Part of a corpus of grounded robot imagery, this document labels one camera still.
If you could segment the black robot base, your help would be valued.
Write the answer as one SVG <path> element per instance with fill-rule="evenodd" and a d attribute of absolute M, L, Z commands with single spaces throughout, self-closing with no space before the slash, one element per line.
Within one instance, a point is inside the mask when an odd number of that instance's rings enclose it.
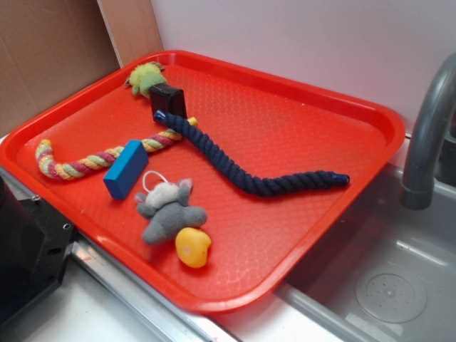
<path fill-rule="evenodd" d="M 76 229 L 40 197 L 17 199 L 1 180 L 1 327 L 63 281 Z"/>

